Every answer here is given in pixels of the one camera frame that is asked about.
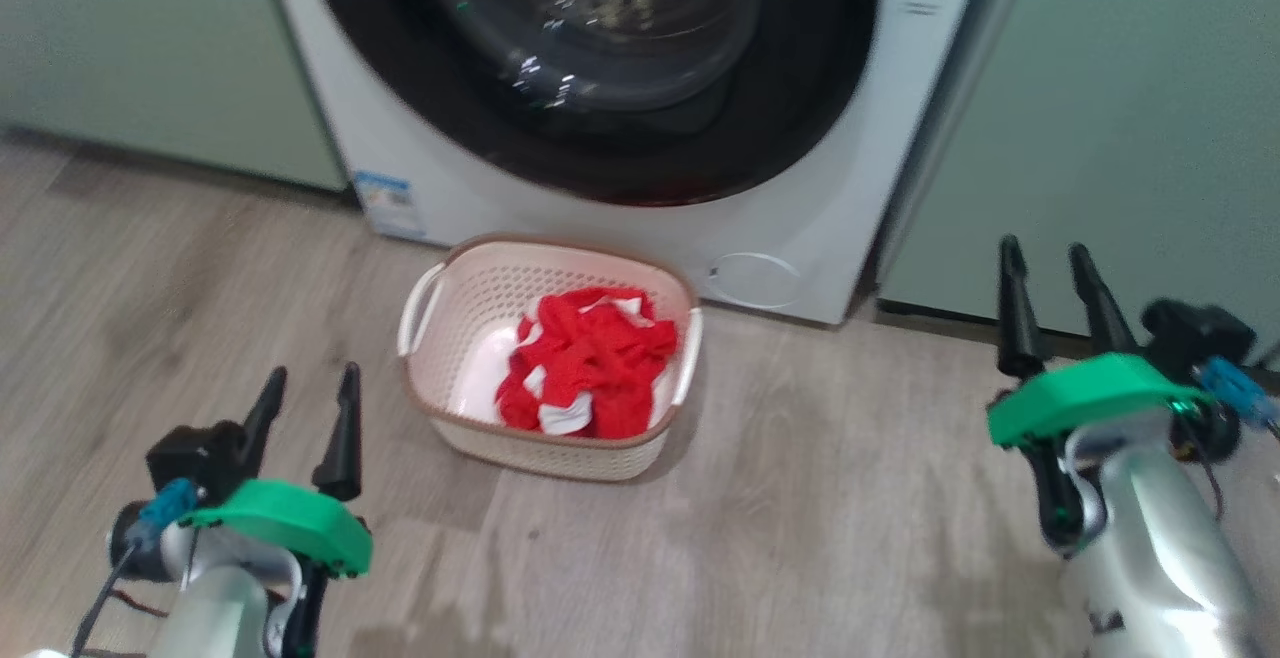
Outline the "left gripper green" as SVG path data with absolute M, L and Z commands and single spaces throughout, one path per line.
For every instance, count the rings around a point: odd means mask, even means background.
M 288 371 L 269 374 L 242 424 L 239 465 L 259 474 Z M 184 517 L 187 543 L 180 609 L 195 648 L 215 657 L 316 657 L 329 588 L 366 576 L 374 538 L 348 504 L 362 493 L 361 371 L 344 366 L 338 413 L 312 488 L 251 479 L 223 503 Z

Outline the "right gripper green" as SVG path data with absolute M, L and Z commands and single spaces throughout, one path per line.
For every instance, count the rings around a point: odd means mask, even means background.
M 1202 390 L 1178 385 L 1133 356 L 1139 344 L 1085 245 L 1069 245 L 1068 259 L 1092 349 L 1102 356 L 1042 374 L 1046 343 L 1027 288 L 1027 262 L 1019 239 L 1004 236 L 997 370 L 1027 380 L 987 411 L 992 443 L 1018 451 L 1030 466 L 1039 529 L 1052 549 L 1082 549 L 1105 530 L 1101 483 L 1107 463 L 1167 453 L 1175 419 L 1206 405 Z

